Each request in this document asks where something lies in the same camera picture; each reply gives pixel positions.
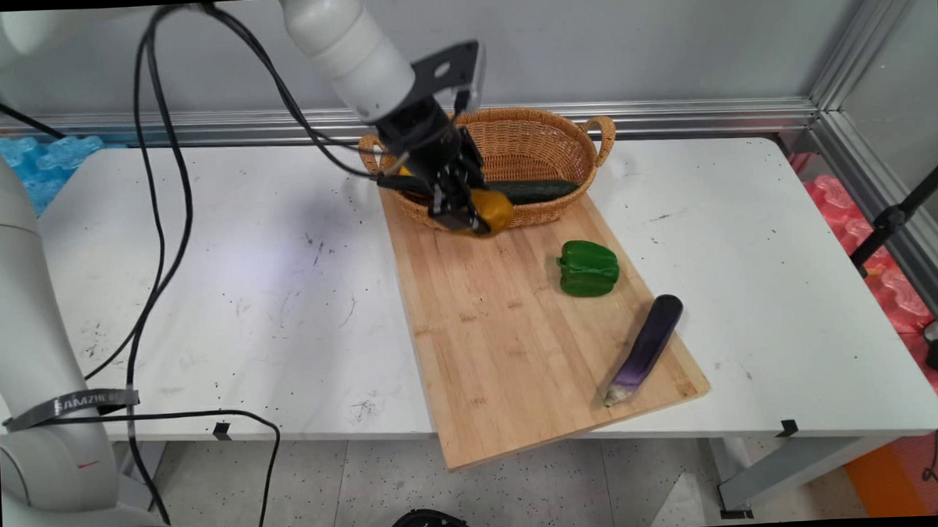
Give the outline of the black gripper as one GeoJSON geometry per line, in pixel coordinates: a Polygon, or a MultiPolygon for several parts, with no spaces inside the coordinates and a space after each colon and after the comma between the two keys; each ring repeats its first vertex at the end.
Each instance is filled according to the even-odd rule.
{"type": "Polygon", "coordinates": [[[468,96],[454,100],[446,114],[434,97],[403,106],[371,123],[397,164],[377,173],[378,187],[431,191],[428,217],[457,234],[482,235],[486,222],[472,202],[471,189],[489,189],[483,157],[469,131],[457,124],[468,96]]]}

